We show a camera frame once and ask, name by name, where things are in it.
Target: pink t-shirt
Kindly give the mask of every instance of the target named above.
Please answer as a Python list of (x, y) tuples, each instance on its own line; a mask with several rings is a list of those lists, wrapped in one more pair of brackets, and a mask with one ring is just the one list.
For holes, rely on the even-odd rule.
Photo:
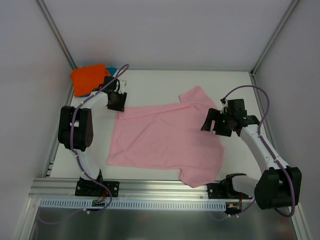
[(115, 120), (108, 165), (146, 169), (180, 169), (191, 187), (216, 180), (224, 158), (220, 137), (200, 131), (215, 103), (196, 86), (180, 103), (127, 107)]

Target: white table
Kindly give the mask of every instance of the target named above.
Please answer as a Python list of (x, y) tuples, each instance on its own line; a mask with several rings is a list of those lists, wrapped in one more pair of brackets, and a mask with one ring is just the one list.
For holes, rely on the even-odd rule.
[[(120, 79), (127, 81), (125, 91), (128, 93), (126, 99), (128, 107), (179, 103), (179, 94), (185, 93), (195, 86), (201, 86), (220, 108), (222, 106), (220, 99), (230, 90), (240, 85), (251, 85), (247, 72), (128, 70)], [(244, 99), (248, 114), (261, 118), (253, 88), (238, 89), (228, 99)], [(73, 97), (71, 105), (77, 106), (83, 100), (83, 98)], [(159, 170), (107, 165), (116, 112), (103, 108), (92, 112), (92, 114), (94, 137), (91, 148), (105, 179), (179, 179), (179, 169)], [(259, 179), (261, 172), (258, 164), (247, 145), (237, 134), (233, 132), (231, 137), (222, 136), (220, 139), (225, 147), (225, 153), (217, 180), (222, 180), (227, 174), (232, 173), (246, 173), (252, 178)], [(78, 178), (79, 176), (80, 170), (74, 157), (69, 150), (60, 144), (50, 177)]]

